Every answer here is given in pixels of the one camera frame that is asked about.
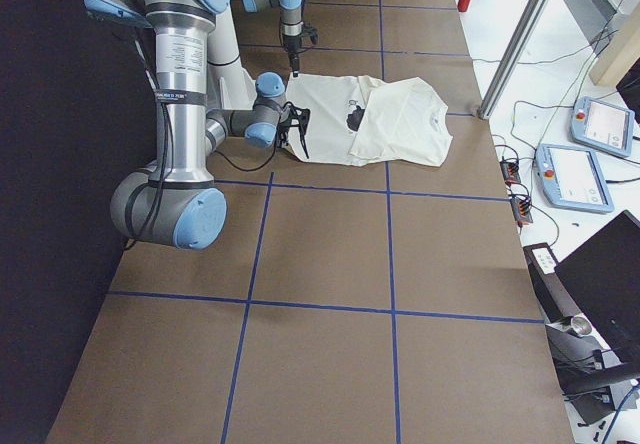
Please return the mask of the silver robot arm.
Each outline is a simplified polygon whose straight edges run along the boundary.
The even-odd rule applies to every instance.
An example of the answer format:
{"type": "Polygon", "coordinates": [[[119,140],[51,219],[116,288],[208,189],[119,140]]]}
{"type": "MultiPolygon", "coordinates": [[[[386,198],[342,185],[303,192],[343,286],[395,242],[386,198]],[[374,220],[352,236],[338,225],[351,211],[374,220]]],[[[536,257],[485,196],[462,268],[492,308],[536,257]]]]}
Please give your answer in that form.
{"type": "Polygon", "coordinates": [[[157,156],[115,190],[114,225],[133,241],[208,247],[227,213],[207,157],[230,137],[276,149],[305,134],[310,113],[273,72],[251,77],[238,48],[231,0],[84,0],[88,14],[155,34],[143,52],[157,108],[157,156]]]}
{"type": "Polygon", "coordinates": [[[257,13],[267,7],[279,9],[281,46],[287,53],[293,76],[297,77],[300,72],[300,54],[303,47],[303,0],[242,0],[242,3],[248,13],[257,13]]]}

